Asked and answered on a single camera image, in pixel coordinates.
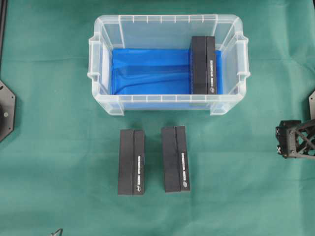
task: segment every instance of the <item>black hexagonal plate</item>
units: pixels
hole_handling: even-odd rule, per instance
[[[0,142],[14,129],[15,95],[0,81],[0,105],[2,122],[0,124]]]

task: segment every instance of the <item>bin bottom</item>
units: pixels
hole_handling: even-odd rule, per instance
[[[217,55],[222,94],[221,52]],[[189,50],[114,49],[111,94],[190,94]]]

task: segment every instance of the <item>black box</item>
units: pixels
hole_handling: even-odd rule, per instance
[[[144,193],[144,143],[143,130],[120,131],[118,194]]]
[[[165,192],[190,191],[184,126],[162,128]]]
[[[217,94],[217,60],[216,40],[214,37],[206,37],[207,44],[207,94]]]
[[[191,94],[217,94],[215,37],[193,36],[189,56]]]
[[[191,94],[207,94],[206,37],[193,36],[190,45]]]

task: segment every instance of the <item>green tablecloth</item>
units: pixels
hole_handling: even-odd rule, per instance
[[[103,14],[235,14],[249,38],[244,100],[229,113],[109,116],[87,78]],[[0,235],[313,236],[315,161],[276,154],[281,119],[309,118],[311,0],[9,0],[1,79],[16,93],[0,143]],[[191,192],[165,194],[160,129],[185,125]],[[119,130],[146,133],[146,192],[117,196]]]

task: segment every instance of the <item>black cable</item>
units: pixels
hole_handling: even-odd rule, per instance
[[[3,38],[4,38],[6,6],[7,6],[7,0],[1,0],[1,5],[0,5],[0,65],[1,65],[1,60],[2,60],[2,46],[3,46]]]

